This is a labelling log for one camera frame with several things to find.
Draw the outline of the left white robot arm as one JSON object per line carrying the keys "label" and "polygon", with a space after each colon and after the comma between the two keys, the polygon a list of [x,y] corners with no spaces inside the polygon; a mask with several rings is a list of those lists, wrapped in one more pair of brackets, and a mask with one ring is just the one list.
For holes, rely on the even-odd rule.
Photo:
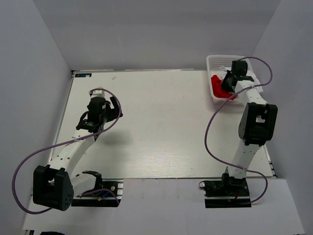
{"label": "left white robot arm", "polygon": [[73,175],[76,165],[86,151],[104,132],[104,125],[122,116],[118,99],[103,95],[92,97],[75,127],[70,143],[45,166],[37,166],[33,173],[33,203],[51,209],[66,211],[77,196],[99,195],[103,191],[101,173],[84,170]]}

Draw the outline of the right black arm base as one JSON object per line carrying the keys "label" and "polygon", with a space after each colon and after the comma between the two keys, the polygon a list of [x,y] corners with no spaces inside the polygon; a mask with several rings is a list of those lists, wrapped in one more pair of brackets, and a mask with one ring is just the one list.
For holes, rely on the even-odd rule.
{"label": "right black arm base", "polygon": [[250,208],[251,199],[245,178],[230,177],[228,170],[219,180],[203,180],[199,189],[204,191],[207,209]]}

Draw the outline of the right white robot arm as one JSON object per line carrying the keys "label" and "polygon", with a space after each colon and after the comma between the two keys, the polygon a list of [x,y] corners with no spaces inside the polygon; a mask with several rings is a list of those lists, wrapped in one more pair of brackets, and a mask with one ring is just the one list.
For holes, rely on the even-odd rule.
{"label": "right white robot arm", "polygon": [[245,110],[238,127],[239,146],[228,167],[230,178],[221,182],[221,190],[226,195],[233,195],[239,188],[235,179],[246,177],[256,152],[272,139],[278,108],[267,103],[254,86],[254,79],[247,75],[248,64],[244,60],[232,62],[231,70],[227,71],[221,89],[236,94]]}

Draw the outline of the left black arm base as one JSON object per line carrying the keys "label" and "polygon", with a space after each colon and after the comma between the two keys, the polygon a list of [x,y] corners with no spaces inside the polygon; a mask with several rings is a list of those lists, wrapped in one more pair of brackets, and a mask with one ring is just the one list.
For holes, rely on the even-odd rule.
{"label": "left black arm base", "polygon": [[96,171],[84,171],[71,179],[73,207],[116,208],[122,199],[122,179],[104,179]]}

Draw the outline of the red t shirt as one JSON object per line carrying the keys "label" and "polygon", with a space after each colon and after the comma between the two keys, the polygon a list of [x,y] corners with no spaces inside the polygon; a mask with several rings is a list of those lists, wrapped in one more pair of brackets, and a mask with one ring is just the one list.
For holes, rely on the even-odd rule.
{"label": "red t shirt", "polygon": [[222,80],[217,75],[213,75],[211,77],[211,84],[214,96],[217,98],[227,98],[227,94],[229,92],[234,92],[234,88],[232,88],[232,90],[223,90],[221,88],[221,83]]}

